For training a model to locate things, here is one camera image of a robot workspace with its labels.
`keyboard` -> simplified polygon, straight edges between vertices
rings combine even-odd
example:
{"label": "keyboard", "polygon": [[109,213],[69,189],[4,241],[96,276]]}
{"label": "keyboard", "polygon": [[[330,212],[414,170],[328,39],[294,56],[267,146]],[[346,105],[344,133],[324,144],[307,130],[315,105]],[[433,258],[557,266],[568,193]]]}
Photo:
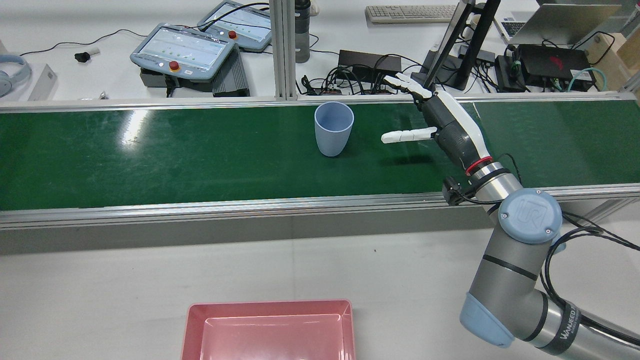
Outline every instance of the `keyboard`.
{"label": "keyboard", "polygon": [[515,22],[515,21],[502,22],[502,26],[504,27],[505,31],[507,31],[507,35],[511,37],[515,36],[516,33],[520,31],[520,29],[522,29],[522,26],[524,26],[524,24],[526,24],[526,22]]}
{"label": "keyboard", "polygon": [[449,22],[456,5],[388,5],[367,6],[364,10],[373,24],[410,24],[415,22]]}

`blue cup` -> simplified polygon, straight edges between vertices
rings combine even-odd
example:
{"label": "blue cup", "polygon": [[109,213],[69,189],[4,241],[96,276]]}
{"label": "blue cup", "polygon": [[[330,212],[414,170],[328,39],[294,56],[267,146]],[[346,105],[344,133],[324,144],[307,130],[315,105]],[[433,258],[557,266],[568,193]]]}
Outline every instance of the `blue cup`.
{"label": "blue cup", "polygon": [[341,102],[329,101],[316,108],[314,118],[318,149],[325,156],[338,156],[349,140],[353,111]]}

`green conveyor belt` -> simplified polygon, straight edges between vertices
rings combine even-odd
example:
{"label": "green conveyor belt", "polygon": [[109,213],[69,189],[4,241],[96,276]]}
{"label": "green conveyor belt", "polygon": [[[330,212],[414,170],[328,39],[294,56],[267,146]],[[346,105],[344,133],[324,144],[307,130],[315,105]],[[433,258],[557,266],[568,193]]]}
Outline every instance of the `green conveyor belt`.
{"label": "green conveyor belt", "polygon": [[[380,142],[425,126],[412,104],[351,107],[336,158],[317,150],[315,106],[3,113],[0,209],[424,193],[463,179],[433,142]],[[640,183],[634,101],[464,107],[494,156],[516,158],[525,186]]]}

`ur logo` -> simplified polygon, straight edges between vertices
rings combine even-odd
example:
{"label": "ur logo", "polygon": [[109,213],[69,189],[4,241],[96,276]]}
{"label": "ur logo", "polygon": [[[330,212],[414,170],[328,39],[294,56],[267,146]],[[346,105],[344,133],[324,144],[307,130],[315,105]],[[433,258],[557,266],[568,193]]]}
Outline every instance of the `ur logo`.
{"label": "ur logo", "polygon": [[546,214],[547,207],[544,205],[531,200],[522,199],[518,205],[517,219],[523,224],[541,227]]}
{"label": "ur logo", "polygon": [[564,64],[562,63],[562,59],[557,56],[549,56],[549,60],[554,63],[559,70],[564,69]]}

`red ring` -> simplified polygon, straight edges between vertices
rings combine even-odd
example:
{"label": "red ring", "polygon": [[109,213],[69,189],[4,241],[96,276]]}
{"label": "red ring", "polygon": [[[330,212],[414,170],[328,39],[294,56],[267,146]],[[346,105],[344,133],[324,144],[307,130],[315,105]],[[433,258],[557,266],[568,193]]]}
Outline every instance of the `red ring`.
{"label": "red ring", "polygon": [[470,167],[468,167],[468,168],[467,168],[467,170],[466,170],[466,174],[467,174],[467,176],[470,176],[470,175],[471,175],[471,170],[472,170],[474,167],[478,166],[478,164],[480,164],[480,163],[482,163],[482,162],[485,162],[485,161],[493,161],[493,158],[492,158],[491,156],[487,156],[486,158],[482,158],[482,159],[480,159],[480,160],[476,161],[475,163],[471,164],[471,166],[470,166]]}

